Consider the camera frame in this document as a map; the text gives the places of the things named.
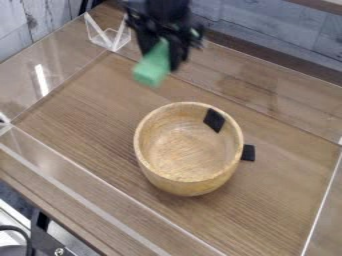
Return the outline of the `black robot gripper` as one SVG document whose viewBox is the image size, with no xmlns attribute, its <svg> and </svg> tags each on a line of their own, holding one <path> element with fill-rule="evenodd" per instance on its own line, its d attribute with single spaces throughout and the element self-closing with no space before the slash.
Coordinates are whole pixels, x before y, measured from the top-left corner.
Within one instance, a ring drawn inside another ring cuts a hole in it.
<svg viewBox="0 0 342 256">
<path fill-rule="evenodd" d="M 189 47 L 203 45 L 204 26 L 192 19 L 191 0 L 123 0 L 123 6 L 141 55 L 149 53 L 160 37 L 168 36 L 169 67 L 176 71 Z"/>
</svg>

